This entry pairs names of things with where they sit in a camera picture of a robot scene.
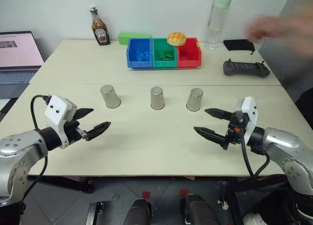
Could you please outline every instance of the blue bin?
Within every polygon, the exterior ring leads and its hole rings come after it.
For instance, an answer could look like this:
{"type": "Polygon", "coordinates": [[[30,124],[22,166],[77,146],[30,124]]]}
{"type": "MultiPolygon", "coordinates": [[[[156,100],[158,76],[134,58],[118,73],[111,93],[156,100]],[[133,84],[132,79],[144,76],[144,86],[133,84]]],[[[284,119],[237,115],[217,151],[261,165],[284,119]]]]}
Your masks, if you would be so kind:
{"type": "Polygon", "coordinates": [[[129,68],[152,68],[152,39],[129,39],[127,65],[129,68]]]}

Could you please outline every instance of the metal cup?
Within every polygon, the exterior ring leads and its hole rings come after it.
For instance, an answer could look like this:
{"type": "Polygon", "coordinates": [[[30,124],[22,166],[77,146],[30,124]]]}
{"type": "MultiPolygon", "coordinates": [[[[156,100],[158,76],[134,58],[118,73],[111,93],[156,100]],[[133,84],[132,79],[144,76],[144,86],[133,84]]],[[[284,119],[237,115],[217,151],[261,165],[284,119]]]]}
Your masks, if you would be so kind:
{"type": "Polygon", "coordinates": [[[152,87],[151,93],[151,108],[154,110],[163,109],[165,106],[163,98],[163,90],[161,87],[152,87]]]}
{"type": "Polygon", "coordinates": [[[100,92],[108,108],[115,109],[121,104],[121,100],[112,85],[104,85],[101,87],[100,92]]]}
{"type": "Polygon", "coordinates": [[[186,104],[189,111],[196,112],[200,109],[203,91],[199,88],[193,88],[186,104]]]}

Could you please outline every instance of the laptop screen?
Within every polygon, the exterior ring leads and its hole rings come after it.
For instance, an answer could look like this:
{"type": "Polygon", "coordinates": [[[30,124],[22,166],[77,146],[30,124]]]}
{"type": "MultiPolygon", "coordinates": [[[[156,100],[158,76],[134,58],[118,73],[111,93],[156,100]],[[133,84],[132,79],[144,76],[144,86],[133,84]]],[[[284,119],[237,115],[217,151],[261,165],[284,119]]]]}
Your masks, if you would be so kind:
{"type": "Polygon", "coordinates": [[[0,34],[0,69],[43,64],[44,61],[31,32],[0,34]]]}

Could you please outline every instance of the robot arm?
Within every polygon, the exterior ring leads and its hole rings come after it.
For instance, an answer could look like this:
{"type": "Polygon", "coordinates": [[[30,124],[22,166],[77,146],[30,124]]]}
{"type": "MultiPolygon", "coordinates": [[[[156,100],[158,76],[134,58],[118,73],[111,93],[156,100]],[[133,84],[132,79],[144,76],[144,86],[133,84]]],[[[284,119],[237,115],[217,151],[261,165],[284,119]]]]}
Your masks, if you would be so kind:
{"type": "Polygon", "coordinates": [[[219,109],[205,111],[213,117],[228,120],[227,133],[222,136],[207,128],[194,127],[198,134],[227,150],[229,143],[241,143],[240,131],[243,130],[245,143],[252,152],[260,155],[267,153],[284,171],[295,192],[313,196],[313,150],[305,147],[293,134],[256,127],[258,112],[252,97],[239,101],[233,113],[219,109]]]}
{"type": "Polygon", "coordinates": [[[91,111],[93,109],[77,109],[60,96],[51,96],[45,111],[47,128],[0,140],[0,209],[23,200],[31,167],[47,156],[48,151],[66,148],[81,138],[92,140],[110,126],[110,122],[104,122],[89,132],[82,131],[77,119],[91,111]]]}

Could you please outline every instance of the green box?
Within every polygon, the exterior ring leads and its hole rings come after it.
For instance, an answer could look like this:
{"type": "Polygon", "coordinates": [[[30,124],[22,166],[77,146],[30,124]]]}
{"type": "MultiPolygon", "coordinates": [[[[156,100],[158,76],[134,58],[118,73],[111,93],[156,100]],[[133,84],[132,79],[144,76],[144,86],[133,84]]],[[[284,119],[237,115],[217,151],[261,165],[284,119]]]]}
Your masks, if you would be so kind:
{"type": "Polygon", "coordinates": [[[117,38],[120,45],[128,45],[129,38],[152,38],[152,34],[121,32],[117,38]]]}
{"type": "Polygon", "coordinates": [[[152,62],[154,68],[175,68],[177,67],[177,49],[175,46],[169,45],[166,38],[152,39],[152,62]],[[171,58],[167,57],[167,61],[160,58],[162,54],[171,54],[171,58]]]}

